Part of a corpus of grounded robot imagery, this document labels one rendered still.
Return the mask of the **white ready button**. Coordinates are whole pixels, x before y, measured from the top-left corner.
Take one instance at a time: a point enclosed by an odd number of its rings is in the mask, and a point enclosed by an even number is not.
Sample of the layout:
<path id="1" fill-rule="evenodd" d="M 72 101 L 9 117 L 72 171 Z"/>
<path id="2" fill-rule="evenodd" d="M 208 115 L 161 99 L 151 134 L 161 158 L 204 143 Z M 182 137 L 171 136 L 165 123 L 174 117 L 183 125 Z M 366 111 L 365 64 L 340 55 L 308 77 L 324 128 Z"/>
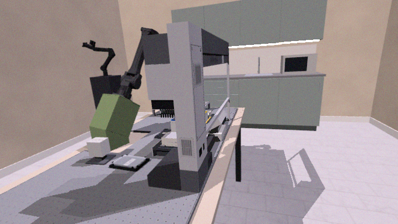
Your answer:
<path id="1" fill-rule="evenodd" d="M 87 143 L 89 157 L 93 157 L 85 164 L 105 165 L 116 155 L 109 155 L 111 152 L 109 138 L 93 138 Z"/>

